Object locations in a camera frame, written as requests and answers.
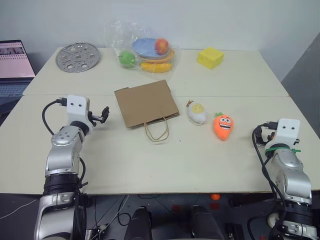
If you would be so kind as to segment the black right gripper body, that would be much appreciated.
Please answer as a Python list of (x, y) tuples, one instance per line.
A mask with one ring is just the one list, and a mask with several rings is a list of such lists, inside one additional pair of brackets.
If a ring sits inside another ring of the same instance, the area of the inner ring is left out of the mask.
[(261, 146), (265, 146), (268, 142), (270, 142), (275, 136), (275, 132), (263, 132), (262, 128), (257, 130), (257, 144)]

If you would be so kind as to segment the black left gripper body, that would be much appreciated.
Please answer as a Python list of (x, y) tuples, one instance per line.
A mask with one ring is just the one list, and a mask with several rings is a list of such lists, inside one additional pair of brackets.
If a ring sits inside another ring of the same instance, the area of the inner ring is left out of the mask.
[(88, 120), (91, 122), (92, 125), (96, 125), (97, 122), (100, 122), (101, 116), (95, 116), (91, 111), (88, 112)]

